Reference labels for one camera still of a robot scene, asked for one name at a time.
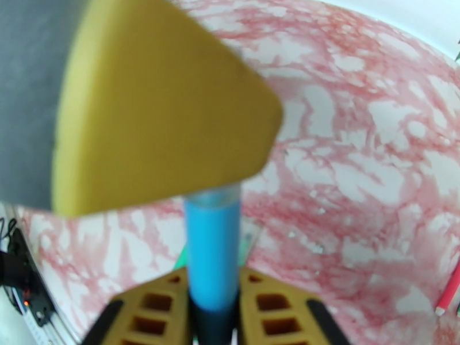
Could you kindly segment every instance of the blue tube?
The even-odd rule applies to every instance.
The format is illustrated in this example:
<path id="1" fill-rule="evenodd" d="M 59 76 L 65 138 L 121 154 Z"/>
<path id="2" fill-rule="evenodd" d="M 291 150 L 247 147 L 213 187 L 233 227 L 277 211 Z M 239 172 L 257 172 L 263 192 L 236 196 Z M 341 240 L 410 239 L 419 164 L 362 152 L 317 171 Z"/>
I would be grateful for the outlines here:
<path id="1" fill-rule="evenodd" d="M 200 345 L 228 345 L 238 308 L 240 185 L 185 200 L 189 292 Z"/>

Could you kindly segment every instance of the red and white marbled surface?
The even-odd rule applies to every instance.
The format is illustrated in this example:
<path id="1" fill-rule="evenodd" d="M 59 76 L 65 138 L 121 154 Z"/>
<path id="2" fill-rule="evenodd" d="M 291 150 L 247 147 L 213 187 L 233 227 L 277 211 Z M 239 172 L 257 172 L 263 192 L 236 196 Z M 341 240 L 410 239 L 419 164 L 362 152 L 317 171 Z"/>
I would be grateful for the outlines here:
<path id="1" fill-rule="evenodd" d="M 460 343 L 433 307 L 460 243 L 460 68 L 381 22 L 308 0 L 178 0 L 264 75 L 286 120 L 244 212 L 250 265 L 319 293 L 355 345 Z M 63 221 L 24 211 L 83 335 L 109 297 L 172 268 L 177 200 Z"/>

